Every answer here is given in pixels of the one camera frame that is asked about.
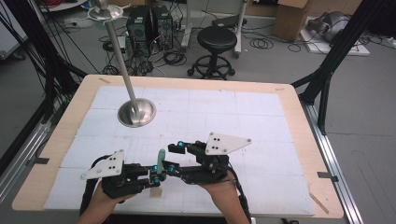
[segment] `metal stand base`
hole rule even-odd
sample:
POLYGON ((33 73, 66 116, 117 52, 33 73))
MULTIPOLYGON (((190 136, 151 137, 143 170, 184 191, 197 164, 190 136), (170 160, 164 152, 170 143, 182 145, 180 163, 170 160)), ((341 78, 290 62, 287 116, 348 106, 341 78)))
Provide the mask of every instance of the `metal stand base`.
POLYGON ((119 121, 130 128, 142 127, 150 123, 157 113, 154 103, 147 99, 136 99, 137 113, 133 110, 133 103, 131 101, 123 104, 118 113, 119 121))

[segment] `black stool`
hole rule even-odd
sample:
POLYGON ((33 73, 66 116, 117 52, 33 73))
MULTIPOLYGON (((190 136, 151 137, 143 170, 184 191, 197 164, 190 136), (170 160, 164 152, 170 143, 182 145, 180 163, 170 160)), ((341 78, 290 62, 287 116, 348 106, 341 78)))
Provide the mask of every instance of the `black stool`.
POLYGON ((209 50, 212 55, 199 58, 195 64, 192 65, 192 68, 187 71, 189 76, 194 74, 195 69, 202 75, 201 78, 221 77, 227 80, 227 75, 233 76, 235 74, 235 70, 231 68, 231 64, 225 58, 219 56, 222 52, 235 47, 237 40, 236 35, 232 31, 223 27, 209 26, 198 34, 197 39, 198 43, 203 48, 209 50), (201 60, 206 58, 210 58, 209 63, 200 63, 201 60), (218 59, 223 60, 225 63, 218 65, 218 59), (225 68, 227 71, 220 72, 220 68, 225 68))

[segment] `metal bracket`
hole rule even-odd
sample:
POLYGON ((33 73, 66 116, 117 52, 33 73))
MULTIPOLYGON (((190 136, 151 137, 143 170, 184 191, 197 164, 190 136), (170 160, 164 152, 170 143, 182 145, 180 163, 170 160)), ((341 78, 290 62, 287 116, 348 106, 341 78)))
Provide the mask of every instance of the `metal bracket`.
POLYGON ((221 133, 211 133, 206 143, 206 155, 227 155, 251 144, 251 139, 234 137, 221 133))
POLYGON ((332 182, 338 182, 338 177, 327 172, 318 172, 319 178, 329 178, 332 182))
POLYGON ((122 171, 123 158, 124 151, 121 149, 120 151, 115 152, 109 158, 100 161, 98 164, 92 167, 91 170, 81 175, 81 179, 95 179, 119 175, 122 171))

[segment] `small box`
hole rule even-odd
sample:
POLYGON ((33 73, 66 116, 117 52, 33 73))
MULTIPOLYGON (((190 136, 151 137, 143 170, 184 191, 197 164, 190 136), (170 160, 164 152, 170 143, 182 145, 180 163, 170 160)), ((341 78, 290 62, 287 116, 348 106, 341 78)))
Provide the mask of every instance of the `small box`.
POLYGON ((279 0, 278 3, 274 35, 295 40, 305 23, 310 0, 279 0))

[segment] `metal pole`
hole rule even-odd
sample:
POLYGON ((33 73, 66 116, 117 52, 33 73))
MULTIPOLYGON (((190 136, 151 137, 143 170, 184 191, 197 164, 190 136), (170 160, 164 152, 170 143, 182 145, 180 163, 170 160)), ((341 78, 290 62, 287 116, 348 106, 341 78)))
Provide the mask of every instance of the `metal pole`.
POLYGON ((125 82, 126 90, 128 91, 129 97, 131 98, 132 107, 134 108, 134 115, 137 116, 139 113, 139 107, 137 106, 136 97, 134 96, 134 88, 132 87, 131 79, 129 79, 128 72, 126 71, 125 62, 122 57, 119 40, 117 39, 116 30, 114 29, 112 21, 105 21, 108 36, 111 40, 114 53, 116 54, 117 61, 120 64, 120 71, 125 82))

